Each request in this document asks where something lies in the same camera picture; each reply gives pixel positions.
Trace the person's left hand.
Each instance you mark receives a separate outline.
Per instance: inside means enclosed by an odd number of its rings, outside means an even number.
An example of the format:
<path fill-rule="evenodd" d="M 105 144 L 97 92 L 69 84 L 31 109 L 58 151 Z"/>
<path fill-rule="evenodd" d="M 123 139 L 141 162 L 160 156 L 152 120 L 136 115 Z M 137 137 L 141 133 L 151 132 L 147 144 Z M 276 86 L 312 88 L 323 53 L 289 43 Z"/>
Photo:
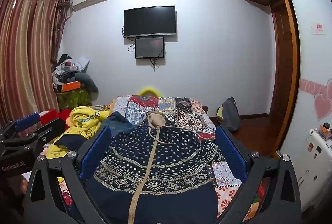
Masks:
<path fill-rule="evenodd" d="M 28 181 L 24 176 L 20 176 L 20 190 L 23 194 L 26 194 L 28 188 Z"/>

